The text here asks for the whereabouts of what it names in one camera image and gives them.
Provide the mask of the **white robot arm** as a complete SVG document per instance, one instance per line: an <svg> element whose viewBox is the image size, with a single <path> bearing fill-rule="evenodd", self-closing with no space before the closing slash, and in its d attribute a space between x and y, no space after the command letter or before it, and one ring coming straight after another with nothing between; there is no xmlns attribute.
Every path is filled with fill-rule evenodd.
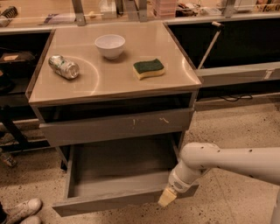
<svg viewBox="0 0 280 224"><path fill-rule="evenodd" d="M222 149L213 143L188 143L179 153L158 204L168 206L213 168L280 186L280 148Z"/></svg>

